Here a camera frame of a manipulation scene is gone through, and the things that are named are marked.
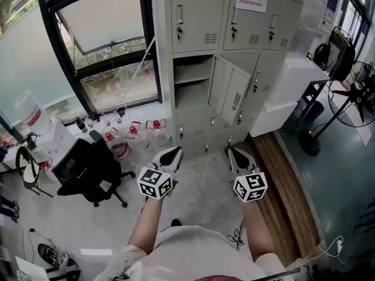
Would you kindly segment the person's left forearm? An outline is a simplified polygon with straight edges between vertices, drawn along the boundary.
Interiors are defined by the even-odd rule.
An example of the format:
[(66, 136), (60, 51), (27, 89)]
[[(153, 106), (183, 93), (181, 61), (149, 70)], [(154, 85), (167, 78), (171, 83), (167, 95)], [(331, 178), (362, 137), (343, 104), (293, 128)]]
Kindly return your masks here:
[(149, 198), (141, 211), (135, 228), (128, 241), (128, 245), (136, 246), (150, 254), (155, 245), (161, 217), (163, 198), (160, 200)]

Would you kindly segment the black thermos bottle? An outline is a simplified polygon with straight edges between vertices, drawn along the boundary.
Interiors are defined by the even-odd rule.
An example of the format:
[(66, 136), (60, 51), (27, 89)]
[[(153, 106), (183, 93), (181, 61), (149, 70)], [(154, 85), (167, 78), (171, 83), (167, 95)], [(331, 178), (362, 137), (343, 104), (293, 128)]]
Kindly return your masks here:
[(77, 127), (79, 128), (79, 130), (81, 130), (82, 133), (87, 132), (87, 127), (86, 127), (85, 123), (82, 121), (82, 119), (80, 119), (78, 116), (76, 116), (74, 118), (74, 121), (75, 121)]

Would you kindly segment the round stool with black frame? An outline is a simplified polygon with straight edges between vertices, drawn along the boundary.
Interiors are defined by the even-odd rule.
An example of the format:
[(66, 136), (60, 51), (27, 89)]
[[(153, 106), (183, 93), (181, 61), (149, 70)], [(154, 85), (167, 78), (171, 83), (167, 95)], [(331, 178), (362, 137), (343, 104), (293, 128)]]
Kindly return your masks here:
[[(27, 162), (27, 165), (24, 169), (21, 168), (20, 165), (21, 158), (23, 158)], [(53, 197), (51, 194), (45, 192), (39, 187), (38, 179), (41, 171), (40, 166), (30, 154), (28, 149), (24, 146), (20, 146), (16, 152), (15, 167), (16, 171), (23, 179), (23, 185), (26, 189), (31, 190), (37, 195), (43, 193), (51, 198)]]

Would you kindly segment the grey metal locker cabinet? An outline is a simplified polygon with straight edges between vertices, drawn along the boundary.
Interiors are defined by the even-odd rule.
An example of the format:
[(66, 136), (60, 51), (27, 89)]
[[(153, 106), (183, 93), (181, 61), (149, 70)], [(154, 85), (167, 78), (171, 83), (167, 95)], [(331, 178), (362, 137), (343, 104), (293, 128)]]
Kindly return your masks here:
[[(266, 13), (236, 0), (152, 0), (167, 126), (186, 160), (242, 142), (270, 96), (300, 21), (302, 0), (268, 0)], [(228, 124), (207, 104), (213, 56), (251, 74)]]

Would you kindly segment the person's right forearm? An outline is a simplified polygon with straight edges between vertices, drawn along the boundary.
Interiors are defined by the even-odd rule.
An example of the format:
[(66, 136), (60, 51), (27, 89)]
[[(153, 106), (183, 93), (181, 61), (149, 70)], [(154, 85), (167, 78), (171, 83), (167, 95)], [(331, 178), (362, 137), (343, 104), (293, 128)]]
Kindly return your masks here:
[(256, 201), (243, 203), (242, 211), (246, 226), (248, 247), (256, 261), (259, 257), (276, 253), (275, 244)]

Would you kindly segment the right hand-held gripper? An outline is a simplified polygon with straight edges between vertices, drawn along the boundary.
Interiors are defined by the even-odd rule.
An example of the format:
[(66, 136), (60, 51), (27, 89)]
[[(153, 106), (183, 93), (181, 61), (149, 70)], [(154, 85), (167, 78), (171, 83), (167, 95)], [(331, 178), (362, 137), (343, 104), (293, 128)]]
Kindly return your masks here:
[(233, 186), (235, 195), (244, 203), (262, 199), (268, 184), (264, 172), (256, 168), (254, 158), (239, 148), (230, 148), (228, 155), (234, 175), (239, 175), (242, 170), (252, 170), (236, 177)]

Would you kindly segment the large clear water dispenser bottle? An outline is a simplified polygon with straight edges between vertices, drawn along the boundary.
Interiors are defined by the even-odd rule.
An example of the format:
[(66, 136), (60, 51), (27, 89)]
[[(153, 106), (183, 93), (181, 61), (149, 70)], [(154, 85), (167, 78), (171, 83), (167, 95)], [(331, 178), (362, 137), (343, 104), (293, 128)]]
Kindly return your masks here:
[(23, 91), (15, 100), (15, 111), (28, 128), (37, 135), (48, 133), (51, 120), (46, 111), (39, 105), (33, 92)]

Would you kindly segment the black office chair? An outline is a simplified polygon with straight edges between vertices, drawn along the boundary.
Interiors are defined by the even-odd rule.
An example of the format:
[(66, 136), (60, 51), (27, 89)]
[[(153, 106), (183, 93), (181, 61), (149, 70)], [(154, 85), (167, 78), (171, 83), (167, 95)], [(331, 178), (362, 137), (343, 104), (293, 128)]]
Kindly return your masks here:
[(58, 196), (81, 194), (95, 207), (99, 202), (116, 196), (122, 207), (127, 202), (117, 193), (121, 179), (135, 177), (133, 171), (123, 172), (120, 163), (114, 159), (103, 136), (97, 131), (89, 133), (93, 143), (78, 138), (65, 157), (52, 169), (61, 184)]

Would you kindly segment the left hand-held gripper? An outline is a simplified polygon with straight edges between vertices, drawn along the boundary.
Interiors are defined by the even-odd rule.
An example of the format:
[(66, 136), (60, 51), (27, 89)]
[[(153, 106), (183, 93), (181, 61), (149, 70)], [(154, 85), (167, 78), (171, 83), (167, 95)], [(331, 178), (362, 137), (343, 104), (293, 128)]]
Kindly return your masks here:
[(170, 196), (177, 185), (176, 172), (183, 159), (180, 146), (167, 148), (155, 155), (152, 163), (144, 166), (137, 177), (141, 194), (160, 200)]

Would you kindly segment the grey locker door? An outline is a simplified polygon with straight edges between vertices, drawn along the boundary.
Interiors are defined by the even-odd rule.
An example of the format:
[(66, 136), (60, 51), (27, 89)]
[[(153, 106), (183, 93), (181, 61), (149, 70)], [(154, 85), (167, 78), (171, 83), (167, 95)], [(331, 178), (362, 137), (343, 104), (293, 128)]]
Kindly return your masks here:
[(229, 60), (213, 56), (207, 104), (230, 125), (239, 113), (250, 78), (250, 73)]

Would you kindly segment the black and white sneaker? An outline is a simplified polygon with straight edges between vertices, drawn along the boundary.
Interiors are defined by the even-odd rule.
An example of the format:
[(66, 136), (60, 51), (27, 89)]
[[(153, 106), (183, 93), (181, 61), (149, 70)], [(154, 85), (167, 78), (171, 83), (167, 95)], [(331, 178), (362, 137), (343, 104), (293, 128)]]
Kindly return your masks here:
[(59, 273), (66, 273), (76, 270), (77, 263), (69, 253), (58, 251), (56, 254), (56, 267)]
[(54, 248), (46, 244), (39, 244), (37, 246), (39, 256), (52, 267), (59, 265), (58, 253)]

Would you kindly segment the dark blue bin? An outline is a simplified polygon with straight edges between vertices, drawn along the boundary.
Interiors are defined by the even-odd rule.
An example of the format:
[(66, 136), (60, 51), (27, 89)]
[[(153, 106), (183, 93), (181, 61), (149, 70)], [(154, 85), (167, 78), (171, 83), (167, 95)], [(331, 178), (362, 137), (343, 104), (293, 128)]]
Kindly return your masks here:
[(324, 106), (321, 102), (315, 101), (310, 107), (309, 111), (304, 117), (305, 122), (313, 122), (324, 111)]

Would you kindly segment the black jacket on rack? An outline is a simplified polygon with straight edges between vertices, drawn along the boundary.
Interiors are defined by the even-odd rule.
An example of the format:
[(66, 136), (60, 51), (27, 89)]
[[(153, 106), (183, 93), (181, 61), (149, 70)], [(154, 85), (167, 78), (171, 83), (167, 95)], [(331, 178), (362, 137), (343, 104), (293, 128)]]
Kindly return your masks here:
[(353, 37), (340, 26), (335, 26), (329, 37), (329, 45), (333, 56), (329, 77), (342, 82), (349, 75), (354, 63), (356, 52)]

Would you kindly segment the white table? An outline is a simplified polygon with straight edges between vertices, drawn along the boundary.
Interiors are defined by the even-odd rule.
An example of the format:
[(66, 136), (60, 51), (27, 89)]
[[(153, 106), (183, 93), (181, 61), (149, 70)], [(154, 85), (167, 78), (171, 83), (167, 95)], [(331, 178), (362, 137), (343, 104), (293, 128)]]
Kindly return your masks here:
[(275, 131), (292, 114), (308, 85), (329, 76), (306, 56), (289, 52), (263, 109), (250, 130), (252, 137)]

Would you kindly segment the white pole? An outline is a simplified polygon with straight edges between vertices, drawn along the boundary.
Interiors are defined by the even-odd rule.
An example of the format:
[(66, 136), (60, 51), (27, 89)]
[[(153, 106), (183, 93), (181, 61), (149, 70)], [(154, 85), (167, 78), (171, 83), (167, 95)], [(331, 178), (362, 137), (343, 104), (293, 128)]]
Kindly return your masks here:
[(140, 62), (116, 68), (105, 80), (98, 114), (110, 114), (109, 120), (112, 120), (115, 116), (113, 111), (127, 111), (131, 106), (158, 98), (154, 60), (149, 59), (155, 46), (153, 38)]

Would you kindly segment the black bag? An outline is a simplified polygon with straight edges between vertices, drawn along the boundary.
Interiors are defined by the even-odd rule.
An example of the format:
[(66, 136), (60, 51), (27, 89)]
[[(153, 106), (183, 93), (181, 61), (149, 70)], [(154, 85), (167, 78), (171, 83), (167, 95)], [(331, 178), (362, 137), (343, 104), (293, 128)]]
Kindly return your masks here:
[(320, 44), (313, 55), (313, 62), (323, 71), (327, 70), (330, 56), (330, 44)]

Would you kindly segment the white box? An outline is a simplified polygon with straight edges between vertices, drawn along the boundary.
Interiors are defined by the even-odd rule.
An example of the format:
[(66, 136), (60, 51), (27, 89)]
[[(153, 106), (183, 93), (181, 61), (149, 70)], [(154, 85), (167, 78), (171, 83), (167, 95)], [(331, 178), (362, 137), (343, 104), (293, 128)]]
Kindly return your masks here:
[(50, 130), (37, 138), (36, 146), (57, 164), (65, 157), (75, 141), (76, 138), (61, 120), (53, 119)]

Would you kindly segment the black framed window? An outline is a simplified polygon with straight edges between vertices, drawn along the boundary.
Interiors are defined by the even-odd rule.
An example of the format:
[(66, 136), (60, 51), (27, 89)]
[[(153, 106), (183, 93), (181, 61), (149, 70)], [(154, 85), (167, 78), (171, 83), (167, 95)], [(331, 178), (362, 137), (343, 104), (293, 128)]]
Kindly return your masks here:
[(59, 10), (79, 0), (38, 1), (47, 36), (50, 40), (50, 44), (56, 55), (57, 61), (59, 62), (64, 72), (64, 75), (66, 76), (76, 97), (78, 98), (80, 104), (83, 106), (85, 112), (87, 113), (90, 119), (98, 120), (98, 112), (95, 109), (91, 100), (89, 99), (80, 80), (125, 65), (140, 63), (143, 57), (145, 57), (146, 60), (153, 61), (154, 63), (156, 87), (158, 94), (155, 98), (151, 98), (151, 101), (162, 102), (158, 61), (156, 56), (156, 45), (151, 42), (151, 36), (155, 34), (154, 24), (151, 22), (151, 0), (140, 0), (141, 15), (143, 19), (143, 27), (145, 30), (145, 41), (147, 47), (151, 49), (149, 52), (146, 50), (130, 52), (128, 54), (114, 56), (112, 58), (105, 59), (79, 69), (75, 69), (74, 64), (71, 61), (71, 58), (69, 56), (69, 53), (66, 49), (65, 43), (60, 33), (58, 21), (56, 19), (56, 13)]

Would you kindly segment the black standing fan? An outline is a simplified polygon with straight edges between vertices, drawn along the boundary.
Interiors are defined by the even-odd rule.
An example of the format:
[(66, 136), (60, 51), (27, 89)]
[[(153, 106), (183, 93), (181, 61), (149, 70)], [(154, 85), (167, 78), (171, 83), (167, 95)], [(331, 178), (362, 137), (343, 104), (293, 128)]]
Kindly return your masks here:
[(362, 128), (375, 122), (375, 63), (356, 61), (347, 76), (339, 84), (331, 83), (328, 102), (333, 116), (318, 125), (319, 130), (304, 129), (298, 134), (302, 150), (316, 156), (320, 152), (320, 135), (335, 120), (352, 128)]

